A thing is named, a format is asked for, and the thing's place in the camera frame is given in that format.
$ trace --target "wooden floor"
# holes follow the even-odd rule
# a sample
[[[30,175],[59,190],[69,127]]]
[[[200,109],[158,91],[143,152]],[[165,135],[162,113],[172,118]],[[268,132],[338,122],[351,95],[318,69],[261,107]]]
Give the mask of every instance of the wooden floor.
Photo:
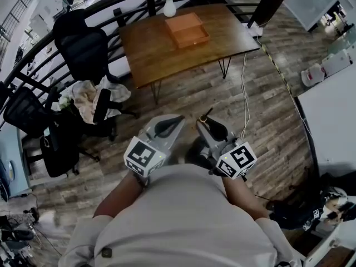
[[[260,39],[296,95],[304,90],[300,70],[320,62],[327,55],[327,46],[332,40],[322,29],[307,33],[284,6],[265,27]],[[81,156],[79,176],[70,174],[69,179],[34,189],[41,213],[36,228],[63,253],[77,220],[91,217],[99,202],[125,175],[123,153],[131,138],[154,116],[179,113],[186,117],[177,154],[182,154],[198,135],[195,121],[211,107],[214,108],[212,115],[229,121],[239,134],[244,127],[242,65],[243,56],[232,58],[226,80],[221,78],[217,62],[171,77],[162,83],[158,106],[154,104],[150,88],[136,90],[129,80],[126,86],[132,91],[132,97],[127,104],[130,109],[141,112],[140,119],[119,116],[118,136],[113,143],[107,138],[84,140],[83,146],[89,152],[100,155],[100,163]],[[247,54],[244,81],[251,114],[245,139],[258,157],[257,164],[247,175],[248,185],[257,195],[284,199],[291,193],[291,184],[305,179],[304,168],[313,166],[302,121],[280,76],[262,50]],[[33,168],[46,173],[40,161]],[[0,210],[20,214],[35,204],[35,197],[30,195],[12,199],[2,204]],[[37,241],[31,244],[38,266],[56,266],[58,255],[48,241],[40,233],[38,235],[42,246]]]

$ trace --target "black railing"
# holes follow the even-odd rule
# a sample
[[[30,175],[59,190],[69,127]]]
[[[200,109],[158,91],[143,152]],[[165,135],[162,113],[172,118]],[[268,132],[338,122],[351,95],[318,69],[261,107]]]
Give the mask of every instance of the black railing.
[[[98,1],[95,4],[92,4],[88,8],[85,9],[85,18],[88,18],[110,6],[113,6],[117,3],[120,3],[125,0],[101,0]],[[266,14],[266,7],[261,7],[262,2],[264,2],[264,5],[266,4],[273,4],[273,0],[261,0],[259,3],[228,3],[225,2],[225,4],[229,7],[238,7],[238,6],[257,6],[257,10],[260,8],[259,11],[253,11],[253,12],[240,12],[237,13],[236,16],[250,16],[248,22],[249,27],[252,25],[252,23],[255,21],[258,24],[263,24],[264,23],[264,15],[266,16],[271,16],[273,13],[267,13]],[[96,27],[104,27],[108,24],[111,23],[117,23],[118,28],[122,27],[128,23],[134,23],[138,21],[139,19],[144,18],[144,16],[154,16],[157,11],[159,11],[162,7],[164,6],[164,1],[163,0],[145,0],[143,3],[138,5],[137,8],[132,9],[130,11],[127,11],[125,13],[122,13],[120,9],[114,10],[114,17],[98,24]],[[109,63],[118,60],[122,57],[125,56],[125,53],[123,52],[122,48],[122,43],[120,41],[120,34],[118,31],[118,28],[115,29],[111,34],[108,35],[108,56],[109,56]],[[9,74],[9,76],[6,78],[4,81],[4,85],[6,87],[9,87],[10,84],[13,82],[15,78],[20,79],[22,83],[17,87],[16,90],[21,88],[22,86],[25,86],[26,84],[33,86],[32,90],[39,89],[42,92],[37,95],[38,98],[42,97],[45,93],[49,93],[50,89],[56,85],[58,85],[61,81],[64,81],[69,75],[70,72],[65,73],[63,76],[57,78],[52,84],[49,86],[43,85],[43,82],[50,78],[55,72],[57,72],[59,69],[61,69],[63,66],[66,65],[65,62],[62,62],[59,64],[56,68],[51,70],[48,74],[46,74],[41,80],[35,81],[32,79],[34,74],[38,72],[44,65],[46,65],[49,61],[51,61],[53,58],[55,58],[58,55],[58,51],[54,52],[51,56],[49,56],[46,60],[44,60],[41,64],[39,64],[28,76],[21,74],[20,71],[21,69],[24,68],[24,66],[27,65],[27,63],[31,60],[34,59],[36,54],[38,54],[42,49],[44,49],[49,43],[53,41],[53,35],[52,32],[50,32],[47,36],[45,36],[43,39],[41,39],[14,67],[12,72]],[[71,80],[66,83],[67,87],[69,85],[74,84],[75,81]],[[5,105],[1,108],[0,113],[3,113],[4,109],[6,107]]]
[[[0,26],[0,68],[14,30],[32,0],[18,0]]]

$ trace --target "white vase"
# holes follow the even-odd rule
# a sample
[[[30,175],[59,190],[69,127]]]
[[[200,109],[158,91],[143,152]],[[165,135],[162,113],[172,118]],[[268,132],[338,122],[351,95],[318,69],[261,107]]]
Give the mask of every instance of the white vase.
[[[173,17],[176,14],[176,6],[173,3],[173,0],[166,0],[166,4],[163,7],[163,14],[166,17]]]

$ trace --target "table leg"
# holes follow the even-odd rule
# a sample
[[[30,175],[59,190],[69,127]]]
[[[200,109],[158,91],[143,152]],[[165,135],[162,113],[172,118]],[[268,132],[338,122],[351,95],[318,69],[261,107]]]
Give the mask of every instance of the table leg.
[[[160,83],[158,85],[158,90],[156,92],[156,82],[152,82],[151,83],[152,95],[154,97],[156,105],[158,105],[158,101],[159,101],[159,98],[160,98],[161,84],[162,84],[162,80],[160,80]]]
[[[218,60],[219,65],[220,65],[220,69],[221,69],[221,72],[222,72],[222,77],[223,77],[223,79],[226,78],[226,75],[227,75],[227,73],[228,73],[230,61],[231,61],[231,56],[230,56],[230,58],[229,58],[228,66],[226,67],[226,70],[225,70],[225,61],[224,61],[224,59],[222,59],[222,66],[221,66],[220,60]]]

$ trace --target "wooden tray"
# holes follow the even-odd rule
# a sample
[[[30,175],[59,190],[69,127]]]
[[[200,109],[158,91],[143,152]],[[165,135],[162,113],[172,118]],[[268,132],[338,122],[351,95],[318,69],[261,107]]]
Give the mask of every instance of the wooden tray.
[[[195,13],[170,18],[165,22],[168,32],[178,48],[207,42],[210,39],[202,21]]]

